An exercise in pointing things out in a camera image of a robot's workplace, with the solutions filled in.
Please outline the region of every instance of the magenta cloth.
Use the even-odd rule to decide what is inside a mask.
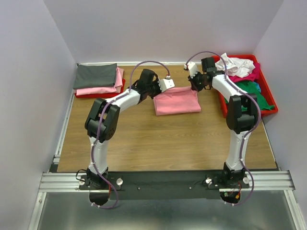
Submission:
[[[157,116],[200,112],[197,93],[191,87],[169,89],[153,98]]]
[[[255,81],[259,79],[260,75],[260,64],[254,63],[255,68],[253,69],[252,73],[248,74],[246,77],[240,78],[238,76],[229,76],[229,79],[232,82],[239,82],[239,81]]]
[[[116,82],[114,87],[94,87],[76,90],[76,95],[88,95],[96,93],[110,93],[110,92],[120,92],[120,88],[123,86],[123,77],[124,69],[116,68]]]

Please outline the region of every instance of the red base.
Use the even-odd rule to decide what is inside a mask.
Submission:
[[[213,57],[214,57],[214,61],[215,62],[220,60],[220,58],[218,56],[213,56]],[[247,54],[247,55],[228,55],[228,57],[230,57],[230,58],[249,59],[249,60],[254,61],[255,63],[258,63],[256,57],[254,55],[252,55],[252,54]],[[268,104],[275,106],[272,110],[262,110],[261,111],[261,116],[268,116],[268,115],[277,113],[278,112],[277,105],[276,105],[276,103],[274,101],[274,98],[272,96],[270,88],[269,88],[269,86],[268,86],[268,84],[267,84],[267,82],[266,82],[266,80],[265,80],[261,70],[260,70],[259,79],[256,80],[255,82],[257,82],[259,84],[259,86],[261,88],[261,94],[267,100]],[[225,103],[225,99],[224,99],[223,95],[221,95],[220,93],[219,93],[219,100],[220,100],[220,103],[221,103],[221,110],[222,110],[223,116],[226,118],[226,116],[227,116],[227,104]]]
[[[120,88],[120,92],[112,92],[112,93],[95,93],[95,94],[87,94],[87,95],[79,95],[77,96],[75,93],[76,98],[111,98],[119,95],[120,93],[124,92],[126,80],[123,79],[123,86]]]

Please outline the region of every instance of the wooden surface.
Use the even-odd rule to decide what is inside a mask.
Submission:
[[[128,80],[133,67],[123,68]],[[163,67],[141,66],[134,72],[133,81],[145,68],[161,77],[166,75]],[[177,87],[189,86],[188,73],[182,66],[169,66],[169,69]],[[90,162],[90,142],[84,123],[93,101],[78,98],[73,101],[58,172],[86,169]],[[150,98],[122,112],[109,143],[109,170],[222,169],[228,155],[230,131],[222,116],[217,91],[201,91],[198,101],[200,113],[156,116]],[[262,124],[250,136],[246,165],[252,169],[276,168]]]

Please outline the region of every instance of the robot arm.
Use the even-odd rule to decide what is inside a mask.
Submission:
[[[224,163],[224,178],[225,184],[234,184],[242,180],[245,175],[245,169],[241,161],[245,162],[245,153],[250,133],[246,136],[257,122],[258,113],[256,106],[252,101],[243,95],[243,90],[236,90],[229,77],[224,75],[223,71],[217,71],[215,62],[212,57],[201,60],[203,74],[198,70],[194,62],[189,62],[185,69],[189,71],[188,80],[191,87],[195,91],[202,89],[215,88],[229,102],[226,123],[231,130],[230,148],[226,162]],[[257,97],[250,94],[255,101]],[[242,112],[241,107],[247,108],[246,112]]]
[[[91,146],[94,145],[97,138],[97,130],[102,110],[107,103],[112,102],[106,109],[106,117],[100,127],[99,141],[96,142],[94,148],[95,163],[101,174],[107,171],[107,147],[109,140],[116,131],[119,114],[129,107],[141,103],[147,96],[154,98],[156,95],[174,86],[174,82],[170,79],[170,76],[166,76],[165,79],[158,79],[155,72],[144,69],[140,79],[132,85],[131,89],[127,89],[125,92],[113,98],[106,100],[98,98],[94,101],[85,122],[85,129],[90,138]],[[96,174],[92,161],[88,169],[90,172]]]

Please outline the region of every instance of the white wall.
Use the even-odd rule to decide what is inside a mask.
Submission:
[[[77,62],[252,53],[283,0],[44,0]]]
[[[75,61],[42,0],[0,7],[0,229],[27,229],[51,164]]]
[[[307,219],[307,1],[285,0],[259,43],[261,63],[279,113],[265,119],[278,164],[289,170]]]

